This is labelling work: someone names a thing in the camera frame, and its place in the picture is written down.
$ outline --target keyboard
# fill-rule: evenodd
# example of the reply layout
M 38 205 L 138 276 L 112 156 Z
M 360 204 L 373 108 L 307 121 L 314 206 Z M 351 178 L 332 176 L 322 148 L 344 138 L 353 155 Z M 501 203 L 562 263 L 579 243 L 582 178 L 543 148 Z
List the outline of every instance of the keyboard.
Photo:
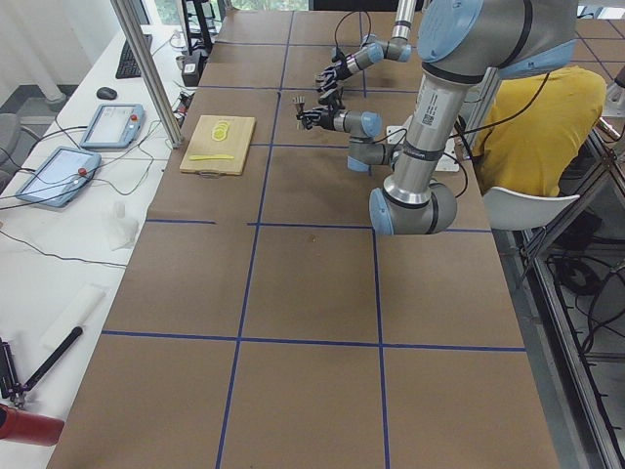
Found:
M 147 49 L 149 50 L 152 45 L 152 35 L 144 34 L 144 38 L 146 39 Z M 138 76 L 141 76 L 139 64 L 137 64 L 135 55 L 130 49 L 130 44 L 128 44 L 128 41 L 126 41 L 124 42 L 124 47 L 122 47 L 121 49 L 121 55 L 119 56 L 119 65 L 117 66 L 115 78 L 137 78 Z

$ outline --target wooden cutting board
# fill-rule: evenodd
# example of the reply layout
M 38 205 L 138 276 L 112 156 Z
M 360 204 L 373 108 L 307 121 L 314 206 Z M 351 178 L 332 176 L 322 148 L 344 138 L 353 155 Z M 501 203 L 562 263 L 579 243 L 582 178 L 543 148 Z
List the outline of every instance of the wooden cutting board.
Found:
M 223 122 L 228 124 L 228 131 L 222 141 L 217 141 L 213 129 Z M 200 116 L 180 165 L 181 172 L 240 175 L 255 124 L 255 117 Z

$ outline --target computer mouse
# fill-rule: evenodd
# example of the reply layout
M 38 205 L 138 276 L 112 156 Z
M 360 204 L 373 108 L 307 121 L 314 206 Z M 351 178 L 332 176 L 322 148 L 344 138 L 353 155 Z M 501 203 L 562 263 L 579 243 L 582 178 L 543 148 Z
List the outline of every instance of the computer mouse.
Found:
M 96 96 L 101 100 L 114 100 L 115 98 L 117 98 L 117 92 L 112 88 L 103 86 L 96 92 Z

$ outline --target white desk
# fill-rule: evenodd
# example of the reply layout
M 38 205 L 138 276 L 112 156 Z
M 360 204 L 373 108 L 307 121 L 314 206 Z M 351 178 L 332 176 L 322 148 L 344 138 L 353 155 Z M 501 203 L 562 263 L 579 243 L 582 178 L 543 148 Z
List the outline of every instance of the white desk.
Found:
M 173 28 L 149 26 L 146 32 L 153 35 L 151 50 L 156 51 L 168 42 Z M 87 125 L 98 105 L 104 103 L 96 98 L 96 90 L 102 86 L 118 92 L 118 98 L 113 103 L 139 103 L 144 106 L 146 121 L 138 140 L 147 134 L 150 123 L 158 120 L 142 78 L 114 78 L 123 42 L 124 36 L 119 32 L 63 108 L 58 117 L 61 126 Z M 177 55 L 179 53 L 169 44 L 154 54 L 154 61 L 171 103 L 180 93 L 180 85 L 177 83 L 182 83 L 175 62 Z M 49 132 L 55 130 L 58 130 L 58 126 L 53 124 Z M 79 141 L 81 132 L 73 133 L 72 137 Z M 137 219 L 141 229 L 147 207 L 169 157 L 170 148 L 166 140 L 167 136 L 159 125 L 142 144 L 142 149 L 151 154 L 153 161 L 146 179 L 131 195 L 122 196 L 108 184 L 93 181 L 62 210 L 36 206 L 0 210 L 0 221 L 4 224 L 2 230 L 45 252 L 126 264 L 132 249 L 110 249 L 105 234 L 109 223 L 107 217 L 113 203 L 121 200 L 125 204 L 126 215 Z M 72 147 L 72 143 L 63 134 L 45 140 L 37 146 L 24 167 L 37 168 L 59 146 Z M 103 152 L 104 163 L 121 154 Z M 101 168 L 96 178 L 110 181 L 121 191 L 127 192 L 137 184 L 149 165 L 150 156 L 134 149 Z M 2 196 L 14 194 L 27 177 L 24 173 L 16 175 Z M 20 203 L 14 198 L 0 199 L 0 207 Z M 66 419 L 124 271 L 44 257 L 30 247 L 2 235 L 0 259 L 0 337 L 11 345 L 22 382 L 50 355 L 51 351 L 43 347 L 40 337 L 78 290 L 92 283 L 105 291 L 105 298 L 86 321 L 83 335 L 37 387 L 26 395 L 25 410 Z M 53 449 L 0 441 L 0 467 L 43 468 Z

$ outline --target red cylinder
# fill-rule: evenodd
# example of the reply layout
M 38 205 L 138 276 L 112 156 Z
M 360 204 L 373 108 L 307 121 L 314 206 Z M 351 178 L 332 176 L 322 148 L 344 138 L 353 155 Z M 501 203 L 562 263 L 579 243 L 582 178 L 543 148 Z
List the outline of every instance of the red cylinder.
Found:
M 0 440 L 51 447 L 65 422 L 0 404 Z

